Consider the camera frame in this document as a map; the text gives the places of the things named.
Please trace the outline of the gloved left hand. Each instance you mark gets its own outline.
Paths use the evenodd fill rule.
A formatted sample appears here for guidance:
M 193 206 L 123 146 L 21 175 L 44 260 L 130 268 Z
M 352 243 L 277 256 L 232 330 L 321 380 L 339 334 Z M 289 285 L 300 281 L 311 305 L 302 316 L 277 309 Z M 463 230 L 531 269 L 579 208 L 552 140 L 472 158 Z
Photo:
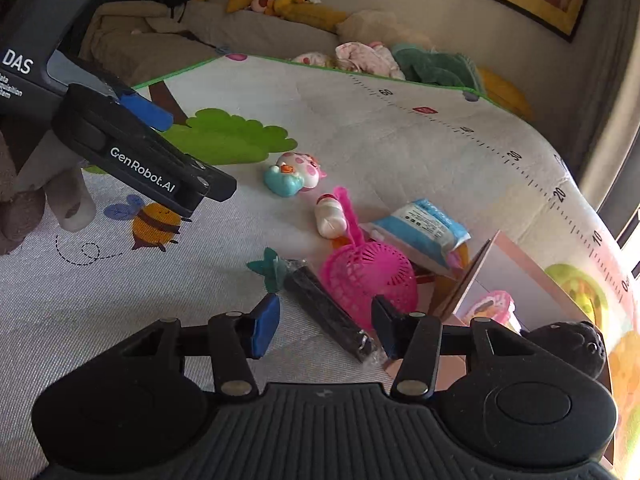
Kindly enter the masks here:
M 24 242 L 49 208 L 65 231 L 85 229 L 96 216 L 80 169 L 81 157 L 51 131 L 1 131 L 1 253 Z

